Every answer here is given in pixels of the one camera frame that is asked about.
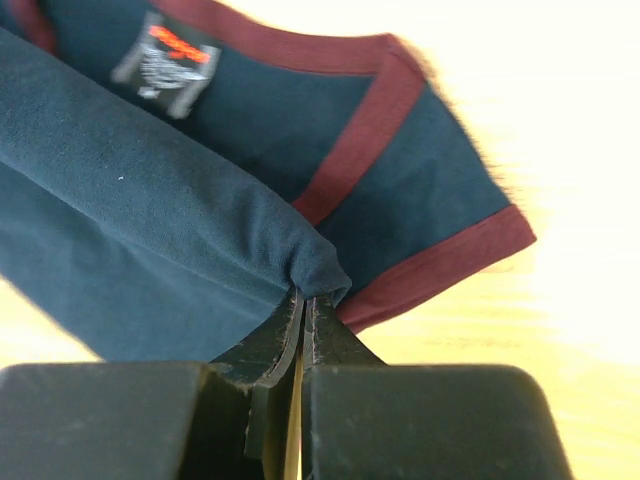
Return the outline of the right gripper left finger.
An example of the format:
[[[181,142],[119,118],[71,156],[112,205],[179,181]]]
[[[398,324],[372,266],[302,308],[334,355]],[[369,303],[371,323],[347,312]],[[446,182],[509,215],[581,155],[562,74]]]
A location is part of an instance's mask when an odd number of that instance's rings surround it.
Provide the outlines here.
[[[289,479],[304,301],[210,363],[20,364],[1,372],[5,479]]]

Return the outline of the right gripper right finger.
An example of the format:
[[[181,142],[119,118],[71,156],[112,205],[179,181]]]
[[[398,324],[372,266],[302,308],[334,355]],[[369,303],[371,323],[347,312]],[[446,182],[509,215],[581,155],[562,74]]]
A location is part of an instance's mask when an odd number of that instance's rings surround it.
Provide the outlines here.
[[[305,306],[307,479],[568,479],[543,390],[508,365],[391,366],[324,297]]]

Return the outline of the navy basketball jersey 23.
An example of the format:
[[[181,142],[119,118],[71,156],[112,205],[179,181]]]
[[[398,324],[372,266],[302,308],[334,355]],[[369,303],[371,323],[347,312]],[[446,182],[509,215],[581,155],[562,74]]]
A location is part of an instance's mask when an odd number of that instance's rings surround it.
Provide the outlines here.
[[[292,288],[359,332],[534,241],[393,35],[1,5],[1,273],[103,359],[209,361]]]

